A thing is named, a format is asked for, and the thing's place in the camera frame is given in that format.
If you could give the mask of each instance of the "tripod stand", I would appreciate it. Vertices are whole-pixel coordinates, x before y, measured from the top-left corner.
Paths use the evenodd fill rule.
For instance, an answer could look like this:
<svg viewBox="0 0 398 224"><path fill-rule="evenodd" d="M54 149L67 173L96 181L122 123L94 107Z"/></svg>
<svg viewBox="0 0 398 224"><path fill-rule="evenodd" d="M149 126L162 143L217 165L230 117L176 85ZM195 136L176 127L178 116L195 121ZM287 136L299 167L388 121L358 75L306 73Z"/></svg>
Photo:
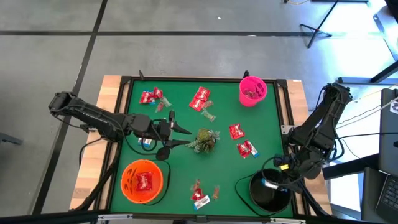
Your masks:
<svg viewBox="0 0 398 224"><path fill-rule="evenodd" d="M332 34L327 33L327 32L324 32L324 31L320 31L319 29L321 29L321 26L322 26L323 23L326 21L326 19L328 18L328 16L329 16L330 13L332 12L332 10L335 8L335 6L337 5L338 1L339 1L339 0L336 0L336 1L335 1L335 3L333 4L333 6L331 7L331 9L329 10L328 14L325 16L325 18L323 18L321 24L319 24L318 28L314 28L314 27L311 27L311 26L308 26L308 25L305 25L305 24L300 24L300 26L309 28L311 31L314 30L314 31L312 32L312 37L311 37L310 43L308 43L308 45L307 45L308 48L311 47L313 41L315 40L315 38L317 37L318 34L326 34L327 37L331 37L331 36L332 36Z"/></svg>

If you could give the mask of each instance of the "orange basket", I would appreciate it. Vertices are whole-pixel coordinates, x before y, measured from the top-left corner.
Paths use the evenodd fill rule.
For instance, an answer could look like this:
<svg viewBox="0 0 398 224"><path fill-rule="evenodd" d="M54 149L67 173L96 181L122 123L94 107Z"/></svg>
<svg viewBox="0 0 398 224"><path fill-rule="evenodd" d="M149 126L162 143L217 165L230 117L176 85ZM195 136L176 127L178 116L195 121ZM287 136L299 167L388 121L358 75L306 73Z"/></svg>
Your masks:
<svg viewBox="0 0 398 224"><path fill-rule="evenodd" d="M138 180L136 175L141 172L152 172L152 190L136 191ZM139 159L129 164L122 174L120 186L122 193L133 203L148 203L160 194L163 187L163 174L152 161Z"/></svg>

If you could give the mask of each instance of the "computer keyboard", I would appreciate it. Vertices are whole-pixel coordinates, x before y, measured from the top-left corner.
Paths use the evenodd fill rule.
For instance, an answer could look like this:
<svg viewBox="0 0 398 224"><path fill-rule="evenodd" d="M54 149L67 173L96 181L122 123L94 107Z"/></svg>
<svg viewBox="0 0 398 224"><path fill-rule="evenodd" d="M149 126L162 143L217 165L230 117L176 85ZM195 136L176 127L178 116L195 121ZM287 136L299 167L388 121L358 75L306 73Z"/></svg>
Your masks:
<svg viewBox="0 0 398 224"><path fill-rule="evenodd" d="M381 195L381 202L398 211L398 178L389 176L386 188Z"/></svg>

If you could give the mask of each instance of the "concrete floor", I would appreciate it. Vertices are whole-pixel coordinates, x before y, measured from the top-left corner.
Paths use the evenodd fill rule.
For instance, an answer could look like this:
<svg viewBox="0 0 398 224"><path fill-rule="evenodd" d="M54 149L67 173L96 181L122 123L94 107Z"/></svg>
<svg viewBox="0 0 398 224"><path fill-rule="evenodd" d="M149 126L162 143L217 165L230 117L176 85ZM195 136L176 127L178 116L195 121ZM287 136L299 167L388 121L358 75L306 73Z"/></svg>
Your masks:
<svg viewBox="0 0 398 224"><path fill-rule="evenodd" d="M377 2L372 3L377 12L384 12L381 0L372 1ZM101 0L0 0L0 31L92 31L100 5ZM300 23L317 26L331 5L293 6L279 0L109 0L99 30L299 32ZM308 37L97 37L79 96L95 103L103 75L137 75L139 69L147 76L201 77L241 77L249 70L262 78L303 80L313 110L326 83L340 76L372 77L394 61L377 35L375 10L363 3L339 3L323 30L349 35L318 39L311 49L305 46ZM388 15L383 18L388 30L396 29ZM47 105L55 92L74 86L89 38L0 35L0 131L24 140L21 146L0 144L0 216L29 213L59 127ZM378 88L353 86L352 93L358 98ZM357 115L367 106L353 105L345 116ZM378 129L377 119L372 120L372 128ZM360 126L355 127L346 132L357 133ZM68 210L78 151L85 142L83 131L69 128L43 212ZM377 146L363 149L347 143L353 151L364 152L361 156L377 150ZM346 161L354 159L346 154Z"/></svg>

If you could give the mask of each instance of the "pink cup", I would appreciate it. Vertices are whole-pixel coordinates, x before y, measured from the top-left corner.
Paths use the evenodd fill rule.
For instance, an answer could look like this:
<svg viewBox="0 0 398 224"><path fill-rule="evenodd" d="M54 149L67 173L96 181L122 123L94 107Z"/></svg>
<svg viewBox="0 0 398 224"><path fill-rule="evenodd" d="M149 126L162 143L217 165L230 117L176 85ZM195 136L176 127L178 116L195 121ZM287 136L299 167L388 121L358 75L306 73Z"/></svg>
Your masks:
<svg viewBox="0 0 398 224"><path fill-rule="evenodd" d="M244 93L251 91L256 93L254 98L247 97ZM239 101L243 106L254 106L267 96L267 85L262 79L254 76L243 78L239 84Z"/></svg>

